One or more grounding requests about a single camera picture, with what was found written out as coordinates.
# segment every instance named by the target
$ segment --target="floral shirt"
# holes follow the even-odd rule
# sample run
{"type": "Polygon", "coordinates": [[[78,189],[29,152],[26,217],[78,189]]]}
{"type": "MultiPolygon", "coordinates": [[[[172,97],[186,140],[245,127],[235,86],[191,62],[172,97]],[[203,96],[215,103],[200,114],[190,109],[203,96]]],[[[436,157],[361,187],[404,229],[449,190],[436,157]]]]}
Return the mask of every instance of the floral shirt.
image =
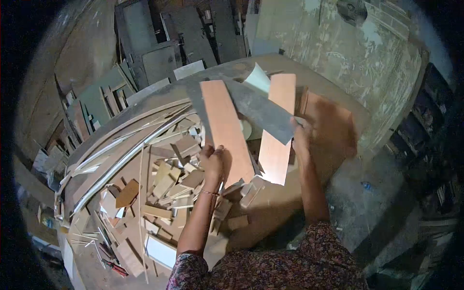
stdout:
{"type": "Polygon", "coordinates": [[[294,251],[235,251],[208,271],[206,261],[181,254],[169,278],[177,289],[368,289],[362,271],[329,223],[308,226],[294,251]]]}

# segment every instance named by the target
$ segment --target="white paper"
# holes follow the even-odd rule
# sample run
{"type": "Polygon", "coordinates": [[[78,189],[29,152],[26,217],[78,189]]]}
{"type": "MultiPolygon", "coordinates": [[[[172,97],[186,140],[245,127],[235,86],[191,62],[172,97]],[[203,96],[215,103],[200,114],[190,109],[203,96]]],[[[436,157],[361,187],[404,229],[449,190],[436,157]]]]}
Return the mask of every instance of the white paper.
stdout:
{"type": "Polygon", "coordinates": [[[244,81],[245,84],[249,84],[253,88],[256,88],[264,93],[269,94],[269,88],[271,87],[271,80],[268,78],[264,70],[255,63],[255,68],[251,74],[244,81]]]}

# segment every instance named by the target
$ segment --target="wall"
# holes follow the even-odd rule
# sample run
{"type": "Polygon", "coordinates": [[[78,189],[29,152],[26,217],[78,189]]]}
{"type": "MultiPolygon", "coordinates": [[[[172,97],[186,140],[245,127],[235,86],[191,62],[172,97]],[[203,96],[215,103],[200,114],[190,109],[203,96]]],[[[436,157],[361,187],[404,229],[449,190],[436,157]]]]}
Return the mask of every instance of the wall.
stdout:
{"type": "Polygon", "coordinates": [[[354,27],[338,14],[336,0],[322,5],[319,0],[263,1],[256,35],[280,43],[285,55],[369,110],[371,125],[358,142],[361,156],[383,146],[382,137],[409,100],[422,61],[421,51],[407,41],[409,19],[378,0],[370,2],[365,2],[367,19],[354,27]]]}
{"type": "Polygon", "coordinates": [[[30,160],[45,147],[63,119],[58,83],[80,93],[116,60],[116,1],[70,1],[44,33],[23,80],[15,120],[15,141],[30,160]]]}

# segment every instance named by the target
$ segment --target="bracelet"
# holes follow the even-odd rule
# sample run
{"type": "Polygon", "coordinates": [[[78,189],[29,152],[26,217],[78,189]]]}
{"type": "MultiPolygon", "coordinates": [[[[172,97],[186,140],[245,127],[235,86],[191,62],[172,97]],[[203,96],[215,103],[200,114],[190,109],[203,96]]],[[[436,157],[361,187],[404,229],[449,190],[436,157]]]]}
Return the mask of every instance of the bracelet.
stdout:
{"type": "Polygon", "coordinates": [[[216,197],[219,197],[219,196],[220,196],[219,193],[209,192],[209,191],[206,191],[206,190],[204,190],[204,189],[201,189],[201,190],[200,190],[200,193],[201,193],[201,192],[206,193],[206,194],[211,194],[211,195],[214,195],[214,196],[216,196],[216,197]]]}

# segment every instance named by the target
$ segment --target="dusty wall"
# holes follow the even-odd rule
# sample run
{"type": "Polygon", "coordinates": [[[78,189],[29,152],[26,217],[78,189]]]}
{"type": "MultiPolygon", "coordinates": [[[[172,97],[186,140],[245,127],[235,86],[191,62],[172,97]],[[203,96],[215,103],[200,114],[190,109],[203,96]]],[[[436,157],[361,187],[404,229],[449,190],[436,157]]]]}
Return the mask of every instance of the dusty wall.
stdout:
{"type": "Polygon", "coordinates": [[[383,146],[380,141],[409,100],[421,65],[419,49],[407,41],[409,18],[378,0],[370,2],[365,2],[366,21],[354,27],[338,14],[336,0],[322,6],[320,0],[263,1],[256,35],[279,42],[285,55],[369,110],[371,125],[358,143],[361,156],[383,146]]]}

